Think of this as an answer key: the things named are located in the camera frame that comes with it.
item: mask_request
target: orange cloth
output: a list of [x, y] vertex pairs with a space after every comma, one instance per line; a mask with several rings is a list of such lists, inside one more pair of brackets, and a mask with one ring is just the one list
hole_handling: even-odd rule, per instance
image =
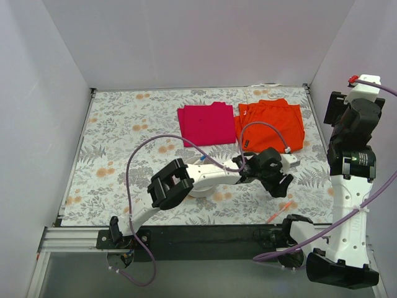
[[[303, 148], [305, 130], [298, 104], [291, 105], [284, 98], [276, 101], [260, 100], [255, 104], [239, 104], [240, 116], [234, 118], [236, 135], [239, 140], [245, 125], [254, 121], [267, 122], [276, 127], [283, 135], [291, 151]], [[284, 153], [284, 144], [270, 127], [254, 124], [248, 127], [243, 135], [243, 150], [262, 152], [273, 147]]]

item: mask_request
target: floral mat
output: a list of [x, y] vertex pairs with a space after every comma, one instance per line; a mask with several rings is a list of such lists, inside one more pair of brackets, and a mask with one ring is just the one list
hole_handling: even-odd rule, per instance
[[[178, 207], [158, 212], [147, 225], [263, 224], [287, 202], [289, 213], [315, 223], [332, 222], [333, 190], [319, 130], [304, 88], [186, 89], [101, 92], [93, 99], [78, 156], [62, 226], [103, 226], [113, 215], [128, 212], [125, 166], [131, 152], [146, 139], [162, 133], [181, 135], [177, 108], [186, 104], [224, 101], [238, 114], [239, 103], [284, 97], [299, 104], [305, 125], [304, 148], [295, 154], [301, 164], [286, 198], [273, 198], [259, 182], [218, 186], [210, 197], [188, 196]], [[237, 144], [202, 147], [220, 161], [237, 155]], [[143, 147], [130, 169], [132, 196], [145, 190], [154, 173], [175, 158], [198, 153], [180, 140], [159, 139]]]

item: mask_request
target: white backdrop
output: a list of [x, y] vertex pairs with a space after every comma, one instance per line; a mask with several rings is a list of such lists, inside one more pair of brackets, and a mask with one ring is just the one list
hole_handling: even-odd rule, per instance
[[310, 83], [354, 0], [43, 0], [90, 87]]
[[0, 297], [25, 297], [89, 88], [41, 1], [0, 0], [0, 28]]
[[[346, 85], [351, 75], [380, 75], [383, 85], [397, 89], [396, 13], [397, 2], [394, 0], [356, 0], [311, 86], [314, 106], [321, 121], [330, 93], [349, 92]], [[370, 141], [377, 154], [377, 178], [373, 192], [397, 169], [397, 98], [383, 91], [380, 96], [386, 98], [386, 104]], [[322, 130], [329, 139], [332, 128], [323, 124]], [[370, 205], [367, 225], [389, 297], [397, 297], [396, 193], [397, 181]]]

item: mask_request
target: orange marker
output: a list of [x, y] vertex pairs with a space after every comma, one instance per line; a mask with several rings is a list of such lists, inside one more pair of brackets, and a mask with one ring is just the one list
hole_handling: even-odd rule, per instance
[[284, 207], [282, 207], [276, 214], [274, 214], [271, 218], [269, 218], [267, 220], [267, 224], [270, 223], [272, 220], [274, 220], [277, 216], [279, 216], [281, 213], [283, 213], [285, 211], [285, 209], [287, 209], [289, 207], [289, 205], [291, 205], [293, 202], [293, 200], [289, 201], [288, 203], [286, 203], [286, 205]]

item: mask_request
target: table surface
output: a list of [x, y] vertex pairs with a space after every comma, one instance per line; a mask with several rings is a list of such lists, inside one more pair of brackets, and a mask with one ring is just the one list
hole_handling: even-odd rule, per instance
[[[305, 126], [301, 160], [292, 169], [294, 180], [286, 198], [273, 198], [259, 182], [218, 186], [210, 197], [188, 196], [171, 210], [158, 212], [147, 225], [263, 224], [288, 201], [288, 213], [310, 217], [314, 223], [332, 222], [333, 191], [320, 133], [306, 91], [301, 87], [255, 87], [100, 92], [93, 99], [73, 180], [68, 190], [62, 226], [108, 225], [111, 216], [128, 212], [125, 167], [131, 152], [155, 135], [181, 135], [177, 109], [184, 105], [224, 101], [238, 115], [239, 103], [285, 98], [299, 104]], [[202, 147], [220, 161], [237, 155], [237, 143]], [[144, 191], [150, 177], [175, 158], [197, 155], [180, 140], [165, 138], [147, 144], [130, 168], [132, 196]]]
[[[251, 260], [158, 261], [158, 275], [137, 287], [107, 269], [105, 253], [52, 253], [40, 298], [69, 297], [321, 297], [374, 298], [372, 288], [348, 290], [310, 282], [305, 270], [281, 270]], [[126, 272], [147, 281], [151, 263], [133, 263]]]

